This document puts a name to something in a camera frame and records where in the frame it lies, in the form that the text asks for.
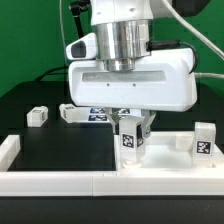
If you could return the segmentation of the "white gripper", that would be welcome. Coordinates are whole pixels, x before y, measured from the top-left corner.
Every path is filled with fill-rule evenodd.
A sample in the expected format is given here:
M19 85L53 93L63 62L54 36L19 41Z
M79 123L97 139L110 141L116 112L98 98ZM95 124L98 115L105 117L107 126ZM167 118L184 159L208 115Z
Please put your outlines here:
M189 48L156 50L139 58L132 71L110 72L95 58L96 35L90 33L66 47L70 95L78 106L105 107L114 135L119 114L112 108L141 111L142 134L148 138L155 111L182 112L197 100L194 53Z

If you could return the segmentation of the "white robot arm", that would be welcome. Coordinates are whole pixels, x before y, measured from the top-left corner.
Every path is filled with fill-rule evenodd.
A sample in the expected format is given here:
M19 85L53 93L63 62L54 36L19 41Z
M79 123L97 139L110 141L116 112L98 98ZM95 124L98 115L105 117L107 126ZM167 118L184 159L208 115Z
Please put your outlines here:
M78 106L103 107L113 128L117 109L138 109L150 135L158 111L183 112L197 100L195 48L150 39L149 23L182 9L182 0L90 0L93 31L66 48L70 94Z

